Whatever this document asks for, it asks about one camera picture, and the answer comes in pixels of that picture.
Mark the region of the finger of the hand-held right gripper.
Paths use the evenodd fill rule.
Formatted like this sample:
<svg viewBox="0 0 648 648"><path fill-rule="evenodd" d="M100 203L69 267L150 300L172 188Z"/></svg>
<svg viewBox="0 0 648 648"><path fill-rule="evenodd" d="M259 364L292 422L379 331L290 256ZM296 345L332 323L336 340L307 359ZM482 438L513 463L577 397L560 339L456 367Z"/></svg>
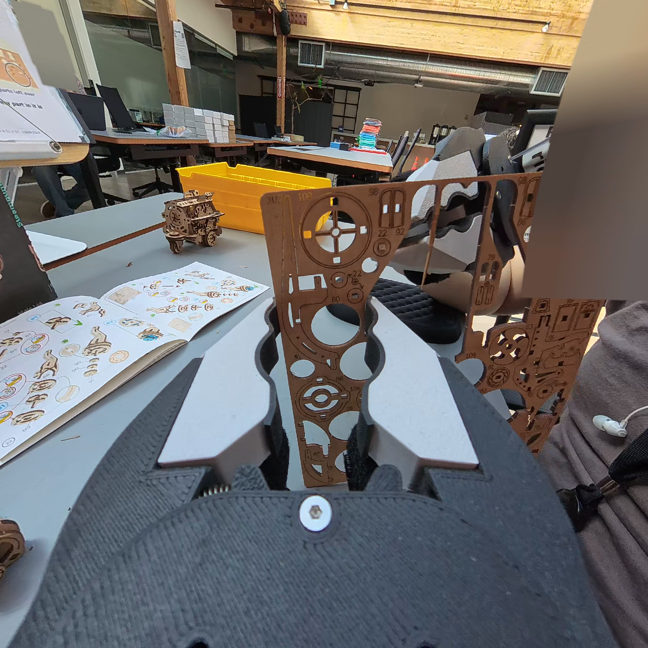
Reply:
<svg viewBox="0 0 648 648"><path fill-rule="evenodd" d="M407 182L447 180L452 178L474 178L478 174L470 152L461 152L442 161L431 160L415 170ZM411 215L427 215L438 202L435 185L426 185L417 190L411 203ZM452 210L463 206L467 215L483 212L483 198L480 198L477 182L466 189L460 183L450 183L440 192L442 209Z"/></svg>
<svg viewBox="0 0 648 648"><path fill-rule="evenodd" d="M442 228L442 236L435 238L427 273L447 274L465 271L475 261L482 215L467 216L457 223ZM392 267L401 274L407 271L422 272L428 256L430 236L400 247L392 258Z"/></svg>

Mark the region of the laser-cut wooden parts sheet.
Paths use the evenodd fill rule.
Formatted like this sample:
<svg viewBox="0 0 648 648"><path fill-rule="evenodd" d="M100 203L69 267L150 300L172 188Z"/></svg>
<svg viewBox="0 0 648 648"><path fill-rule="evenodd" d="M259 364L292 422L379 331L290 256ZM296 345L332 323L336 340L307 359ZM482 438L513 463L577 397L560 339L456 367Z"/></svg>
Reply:
<svg viewBox="0 0 648 648"><path fill-rule="evenodd" d="M503 283L504 258L490 224L495 199L513 193L508 224L525 256L542 174L500 174L424 182L380 183L332 189L266 193L264 231L292 399L297 444L306 487L344 483L336 465L347 442L330 431L341 414L358 413L364 379L346 375L342 357L367 340L365 306L380 272L402 244L414 216L414 199L433 188L432 220L423 273L431 271L433 240L445 190L451 199L466 190L484 199L477 226L470 302L456 361L479 360L476 382L484 394L517 392L523 409L508 422L537 455L558 422L595 328L602 300L534 297L522 321L502 323L486 334L473 329L476 316L494 305Z"/></svg>

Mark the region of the assembled wooden submarine model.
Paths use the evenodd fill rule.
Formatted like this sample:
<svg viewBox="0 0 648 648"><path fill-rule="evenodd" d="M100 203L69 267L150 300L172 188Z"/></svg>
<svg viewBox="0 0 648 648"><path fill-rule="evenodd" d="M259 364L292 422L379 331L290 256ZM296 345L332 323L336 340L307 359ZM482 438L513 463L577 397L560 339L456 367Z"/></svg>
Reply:
<svg viewBox="0 0 648 648"><path fill-rule="evenodd" d="M181 252L185 241L214 246L222 233L222 215L214 206L212 192L199 194L198 190L188 190L183 198L165 202L163 232L171 252Z"/></svg>

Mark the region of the black model kit box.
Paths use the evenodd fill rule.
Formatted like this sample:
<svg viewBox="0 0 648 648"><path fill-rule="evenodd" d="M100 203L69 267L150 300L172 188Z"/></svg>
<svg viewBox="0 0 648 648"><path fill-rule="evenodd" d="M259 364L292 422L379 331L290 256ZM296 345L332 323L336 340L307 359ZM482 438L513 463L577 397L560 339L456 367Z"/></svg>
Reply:
<svg viewBox="0 0 648 648"><path fill-rule="evenodd" d="M1 322L56 298L53 285L1 185Z"/></svg>

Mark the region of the person's right hand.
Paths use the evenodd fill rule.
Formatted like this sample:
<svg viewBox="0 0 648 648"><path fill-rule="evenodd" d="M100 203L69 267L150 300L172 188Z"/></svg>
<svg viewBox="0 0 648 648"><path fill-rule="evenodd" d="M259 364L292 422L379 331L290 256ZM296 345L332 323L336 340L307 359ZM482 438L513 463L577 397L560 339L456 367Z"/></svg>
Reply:
<svg viewBox="0 0 648 648"><path fill-rule="evenodd" d="M479 313L494 316L522 313L531 301L522 296L523 272L522 257L516 255L504 266L492 303L484 306ZM468 313L472 303L472 282L470 273L455 272L440 282L425 285L423 290L441 303Z"/></svg>

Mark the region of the grey wood-edged table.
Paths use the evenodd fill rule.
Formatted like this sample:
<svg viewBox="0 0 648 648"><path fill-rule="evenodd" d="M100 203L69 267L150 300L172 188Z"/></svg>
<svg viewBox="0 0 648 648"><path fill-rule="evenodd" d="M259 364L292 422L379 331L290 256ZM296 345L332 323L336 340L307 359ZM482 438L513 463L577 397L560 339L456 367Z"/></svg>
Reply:
<svg viewBox="0 0 648 648"><path fill-rule="evenodd" d="M338 184L377 183L390 178L393 170L389 154L365 150L340 150L316 145L269 146L269 156L288 160L318 174L338 176Z"/></svg>

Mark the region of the open instruction booklet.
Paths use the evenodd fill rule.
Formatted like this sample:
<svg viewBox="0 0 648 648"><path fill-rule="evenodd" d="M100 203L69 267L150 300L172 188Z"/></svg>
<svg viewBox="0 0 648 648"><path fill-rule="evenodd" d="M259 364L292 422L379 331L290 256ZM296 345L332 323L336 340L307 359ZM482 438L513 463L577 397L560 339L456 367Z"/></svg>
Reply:
<svg viewBox="0 0 648 648"><path fill-rule="evenodd" d="M2 324L1 464L268 288L191 263Z"/></svg>

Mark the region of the yellow plastic bin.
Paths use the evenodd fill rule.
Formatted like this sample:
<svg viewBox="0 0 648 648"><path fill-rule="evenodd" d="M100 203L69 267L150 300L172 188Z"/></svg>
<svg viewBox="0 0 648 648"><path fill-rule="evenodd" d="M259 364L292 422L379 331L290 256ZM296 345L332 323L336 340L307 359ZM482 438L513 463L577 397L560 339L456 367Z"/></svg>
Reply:
<svg viewBox="0 0 648 648"><path fill-rule="evenodd" d="M328 178L261 168L229 166L226 162L178 167L184 191L213 193L215 207L223 212L220 226L232 230L264 233L261 197L267 192L331 187Z"/></svg>

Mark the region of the white rounded board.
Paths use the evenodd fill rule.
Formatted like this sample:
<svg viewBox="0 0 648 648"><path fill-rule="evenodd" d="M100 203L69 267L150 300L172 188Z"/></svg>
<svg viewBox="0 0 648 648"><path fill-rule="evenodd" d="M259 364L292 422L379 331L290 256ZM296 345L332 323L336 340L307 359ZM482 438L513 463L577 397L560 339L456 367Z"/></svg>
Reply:
<svg viewBox="0 0 648 648"><path fill-rule="evenodd" d="M29 230L25 230L25 232L30 239L31 247L43 266L87 249L85 243L77 240L64 239Z"/></svg>

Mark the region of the stack of white boxes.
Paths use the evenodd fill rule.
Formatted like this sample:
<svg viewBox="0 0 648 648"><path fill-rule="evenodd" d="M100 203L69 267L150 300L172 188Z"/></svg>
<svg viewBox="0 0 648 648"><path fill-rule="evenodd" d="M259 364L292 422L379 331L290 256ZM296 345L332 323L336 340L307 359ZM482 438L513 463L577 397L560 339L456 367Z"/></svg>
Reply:
<svg viewBox="0 0 648 648"><path fill-rule="evenodd" d="M210 143L235 143L237 139L234 115L228 113L163 104L163 117L166 126L184 129L183 134Z"/></svg>

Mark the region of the wooden gear wheel subassembly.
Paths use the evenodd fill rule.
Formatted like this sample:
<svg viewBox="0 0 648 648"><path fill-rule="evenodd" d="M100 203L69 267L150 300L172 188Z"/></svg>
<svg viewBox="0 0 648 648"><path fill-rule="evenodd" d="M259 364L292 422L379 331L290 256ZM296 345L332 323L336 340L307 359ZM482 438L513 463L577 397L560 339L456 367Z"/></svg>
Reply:
<svg viewBox="0 0 648 648"><path fill-rule="evenodd" d="M24 553L25 538L19 525L13 520L1 519L1 578Z"/></svg>

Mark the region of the long office desk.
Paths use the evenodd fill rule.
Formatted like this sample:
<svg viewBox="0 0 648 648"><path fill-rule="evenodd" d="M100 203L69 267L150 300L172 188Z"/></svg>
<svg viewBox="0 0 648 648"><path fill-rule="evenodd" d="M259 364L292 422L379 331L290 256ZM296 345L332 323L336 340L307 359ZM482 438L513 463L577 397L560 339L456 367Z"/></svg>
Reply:
<svg viewBox="0 0 648 648"><path fill-rule="evenodd" d="M92 130L91 134L99 146L107 148L114 156L154 169L155 181L133 188L134 198L145 197L155 190L158 193L180 192L182 183L178 167L195 165L199 156L206 156L209 161L235 160L245 156L249 148L249 144L243 142L211 143L195 136L164 137L143 130Z"/></svg>

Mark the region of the white paper notice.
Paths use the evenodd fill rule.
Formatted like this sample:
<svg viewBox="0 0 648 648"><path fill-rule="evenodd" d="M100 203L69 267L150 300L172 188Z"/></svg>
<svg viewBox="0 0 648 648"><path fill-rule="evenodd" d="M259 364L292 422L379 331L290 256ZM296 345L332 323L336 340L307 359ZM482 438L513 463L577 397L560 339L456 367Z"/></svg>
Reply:
<svg viewBox="0 0 648 648"><path fill-rule="evenodd" d="M190 69L190 54L187 38L181 21L173 21L175 65L181 69Z"/></svg>

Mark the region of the black computer monitor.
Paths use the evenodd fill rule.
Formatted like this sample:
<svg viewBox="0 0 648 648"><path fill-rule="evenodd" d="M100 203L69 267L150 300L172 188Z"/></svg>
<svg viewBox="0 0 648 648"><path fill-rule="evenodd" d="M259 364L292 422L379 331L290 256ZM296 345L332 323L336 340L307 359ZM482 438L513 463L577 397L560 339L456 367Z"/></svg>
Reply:
<svg viewBox="0 0 648 648"><path fill-rule="evenodd" d="M97 84L96 89L108 107L111 120L117 128L127 131L140 129L126 108L117 88Z"/></svg>
<svg viewBox="0 0 648 648"><path fill-rule="evenodd" d="M68 97L88 129L102 132L106 130L106 105L101 97L71 92Z"/></svg>

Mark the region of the wide wall vent grille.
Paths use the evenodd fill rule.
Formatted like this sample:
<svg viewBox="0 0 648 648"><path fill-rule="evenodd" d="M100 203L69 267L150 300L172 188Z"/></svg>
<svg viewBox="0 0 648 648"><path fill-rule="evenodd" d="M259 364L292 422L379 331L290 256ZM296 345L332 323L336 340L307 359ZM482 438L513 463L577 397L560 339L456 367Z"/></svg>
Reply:
<svg viewBox="0 0 648 648"><path fill-rule="evenodd" d="M568 70L541 67L530 86L531 95L560 97L568 77Z"/></svg>

